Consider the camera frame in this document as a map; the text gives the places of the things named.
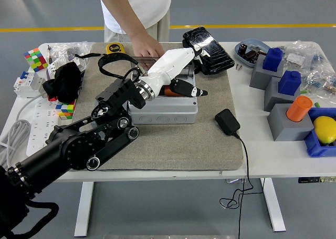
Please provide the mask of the person's right hand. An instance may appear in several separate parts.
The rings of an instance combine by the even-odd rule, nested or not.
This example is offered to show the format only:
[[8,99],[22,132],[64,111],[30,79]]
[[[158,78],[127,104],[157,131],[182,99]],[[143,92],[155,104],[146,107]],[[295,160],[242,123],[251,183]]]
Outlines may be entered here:
[[130,37],[133,52],[136,57],[162,57],[164,50],[162,45],[147,32]]

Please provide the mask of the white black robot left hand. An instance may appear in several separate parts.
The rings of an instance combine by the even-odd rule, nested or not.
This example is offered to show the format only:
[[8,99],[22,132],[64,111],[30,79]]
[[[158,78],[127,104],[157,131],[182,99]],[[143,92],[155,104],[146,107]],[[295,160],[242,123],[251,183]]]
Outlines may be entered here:
[[145,100],[155,99],[163,86],[169,86],[173,93],[184,97],[200,97],[208,95],[206,90],[201,90],[195,85],[177,79],[193,59],[199,59],[199,55],[209,56],[201,48],[179,48],[168,50],[148,70],[147,75],[139,78],[136,86]]

